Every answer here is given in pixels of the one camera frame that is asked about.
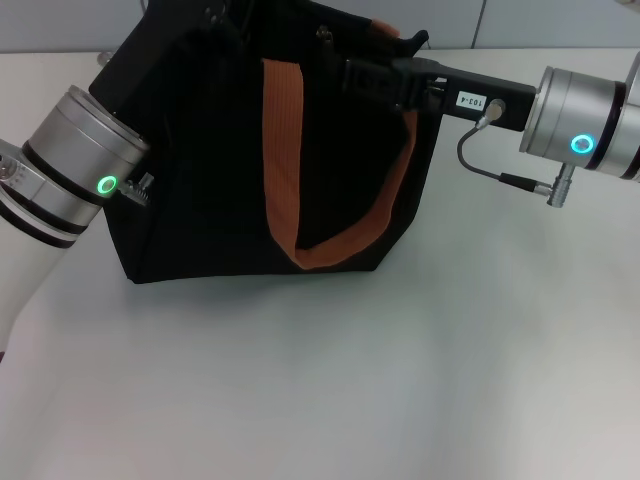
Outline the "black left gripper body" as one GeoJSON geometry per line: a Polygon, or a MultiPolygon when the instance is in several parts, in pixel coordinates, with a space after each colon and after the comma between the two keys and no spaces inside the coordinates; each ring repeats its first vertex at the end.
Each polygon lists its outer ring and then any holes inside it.
{"type": "Polygon", "coordinates": [[[157,94],[149,79],[169,50],[224,18],[230,0],[148,0],[141,20],[89,86],[89,93],[131,128],[142,126],[145,103],[157,94]]]}

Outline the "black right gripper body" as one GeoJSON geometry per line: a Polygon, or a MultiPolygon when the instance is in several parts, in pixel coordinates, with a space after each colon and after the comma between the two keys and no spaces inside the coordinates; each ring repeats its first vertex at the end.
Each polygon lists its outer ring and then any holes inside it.
{"type": "Polygon", "coordinates": [[[499,128],[521,132],[533,106],[534,86],[480,75],[424,58],[393,62],[399,75],[398,105],[406,111],[432,112],[478,121],[493,101],[502,115],[493,122],[499,128]]]}

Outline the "black bag with orange handles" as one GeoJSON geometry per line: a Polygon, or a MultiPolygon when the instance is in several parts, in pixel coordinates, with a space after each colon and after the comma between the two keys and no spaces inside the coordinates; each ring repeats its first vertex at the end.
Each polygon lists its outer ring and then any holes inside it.
{"type": "Polygon", "coordinates": [[[156,67],[134,178],[105,209],[127,277],[372,271],[415,219],[441,124],[343,92],[347,59],[412,58],[426,31],[312,0],[256,0],[243,46],[181,42],[156,67]],[[334,57],[316,31],[327,25],[334,57]]]}

